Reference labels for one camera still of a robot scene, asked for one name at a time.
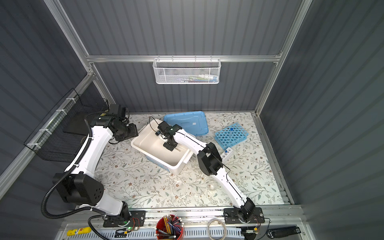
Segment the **white plastic storage bin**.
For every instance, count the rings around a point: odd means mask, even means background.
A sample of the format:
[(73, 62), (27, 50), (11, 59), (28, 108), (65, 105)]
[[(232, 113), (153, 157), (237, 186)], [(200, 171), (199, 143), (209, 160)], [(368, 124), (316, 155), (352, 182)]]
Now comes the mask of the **white plastic storage bin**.
[(164, 147), (165, 140), (155, 134), (161, 121), (152, 119), (143, 127), (139, 135), (131, 141), (131, 146), (160, 168), (178, 175), (193, 156), (193, 152), (179, 144), (173, 151)]

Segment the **white test tube rack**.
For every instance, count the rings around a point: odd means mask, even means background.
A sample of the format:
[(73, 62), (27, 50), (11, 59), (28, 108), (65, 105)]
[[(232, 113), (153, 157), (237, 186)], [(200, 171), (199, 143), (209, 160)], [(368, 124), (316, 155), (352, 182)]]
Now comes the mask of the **white test tube rack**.
[(234, 150), (232, 148), (227, 148), (224, 150), (224, 152), (221, 154), (222, 163), (226, 164), (231, 157), (234, 155)]

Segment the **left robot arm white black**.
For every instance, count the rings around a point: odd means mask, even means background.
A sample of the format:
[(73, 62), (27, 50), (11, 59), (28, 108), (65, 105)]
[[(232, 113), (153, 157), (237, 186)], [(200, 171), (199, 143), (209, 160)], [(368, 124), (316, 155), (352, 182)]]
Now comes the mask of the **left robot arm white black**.
[(132, 218), (128, 205), (105, 193), (104, 185), (95, 178), (95, 171), (109, 141), (115, 138), (122, 142), (137, 137), (137, 127), (128, 118), (117, 115), (99, 115), (86, 126), (89, 131), (86, 141), (66, 170), (55, 174), (54, 185), (49, 190), (50, 194), (57, 190), (65, 203), (75, 204), (78, 208), (65, 214), (50, 214), (47, 209), (49, 196), (45, 195), (42, 213), (47, 218), (59, 219), (93, 211), (107, 219), (128, 222)]

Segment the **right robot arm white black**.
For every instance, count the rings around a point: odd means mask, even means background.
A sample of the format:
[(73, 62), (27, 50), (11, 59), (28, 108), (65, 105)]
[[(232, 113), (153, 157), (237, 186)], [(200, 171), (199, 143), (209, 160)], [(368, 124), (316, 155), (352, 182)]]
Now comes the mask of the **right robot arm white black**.
[(179, 144), (191, 150), (198, 159), (200, 170), (207, 176), (213, 177), (226, 191), (234, 208), (238, 211), (237, 217), (243, 223), (248, 223), (254, 217), (256, 205), (247, 197), (228, 175), (228, 168), (223, 163), (221, 155), (214, 143), (204, 143), (187, 133), (179, 125), (169, 125), (165, 121), (157, 126), (156, 134), (165, 140), (163, 146), (173, 151)]

